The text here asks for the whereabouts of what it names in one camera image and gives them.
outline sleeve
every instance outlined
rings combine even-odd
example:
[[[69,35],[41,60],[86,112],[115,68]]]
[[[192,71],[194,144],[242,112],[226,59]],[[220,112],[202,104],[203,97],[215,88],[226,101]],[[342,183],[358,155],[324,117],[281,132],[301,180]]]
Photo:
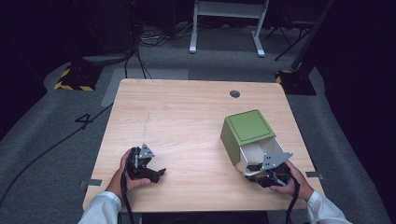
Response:
[[[347,221],[344,213],[334,203],[317,191],[314,191],[309,199],[307,209],[310,223],[350,223]]]
[[[118,223],[118,212],[121,209],[120,198],[113,192],[97,194],[82,214],[78,224]]]

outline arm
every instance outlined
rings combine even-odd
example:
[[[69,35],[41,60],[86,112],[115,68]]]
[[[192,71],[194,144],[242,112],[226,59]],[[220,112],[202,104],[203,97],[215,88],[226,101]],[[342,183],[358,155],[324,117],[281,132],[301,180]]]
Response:
[[[83,223],[117,223],[118,212],[121,210],[121,187],[120,179],[122,171],[125,168],[125,162],[128,158],[130,150],[128,150],[122,157],[120,162],[120,168],[111,178],[106,191],[97,194],[87,209],[85,209],[79,224]],[[128,190],[136,189],[140,186],[144,186],[150,183],[149,179],[136,179],[132,180],[127,175],[127,187]]]
[[[299,199],[303,199],[308,203],[308,218],[311,223],[350,223],[335,204],[312,189],[303,174],[290,161],[285,161],[285,163],[300,184]],[[294,194],[294,181],[291,179],[285,187],[271,186],[270,190],[292,196]]]

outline green box lid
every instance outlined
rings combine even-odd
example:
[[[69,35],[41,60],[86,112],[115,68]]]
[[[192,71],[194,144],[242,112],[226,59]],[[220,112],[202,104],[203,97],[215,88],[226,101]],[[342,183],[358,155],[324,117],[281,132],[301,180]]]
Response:
[[[239,146],[275,136],[259,110],[231,115],[226,120]]]

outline green box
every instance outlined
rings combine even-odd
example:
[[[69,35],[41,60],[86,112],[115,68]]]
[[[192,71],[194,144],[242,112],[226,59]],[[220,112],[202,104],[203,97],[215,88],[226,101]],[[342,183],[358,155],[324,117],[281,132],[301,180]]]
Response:
[[[240,161],[241,146],[275,136],[262,113],[259,110],[251,110],[226,117],[220,138],[232,164],[236,165]]]

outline light wood tabletop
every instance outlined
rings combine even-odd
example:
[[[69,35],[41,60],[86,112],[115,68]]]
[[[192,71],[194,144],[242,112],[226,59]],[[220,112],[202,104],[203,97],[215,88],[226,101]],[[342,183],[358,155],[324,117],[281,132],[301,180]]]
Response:
[[[134,212],[287,210],[291,197],[246,180],[220,140],[225,117],[253,109],[294,154],[290,161],[303,174],[315,171],[276,83],[124,79],[92,172],[102,184],[88,187],[83,207],[105,190],[126,150],[145,143],[155,154],[148,168],[166,172],[157,184],[130,192]],[[323,192],[317,177],[307,180]],[[305,209],[306,203],[298,200],[294,208]]]

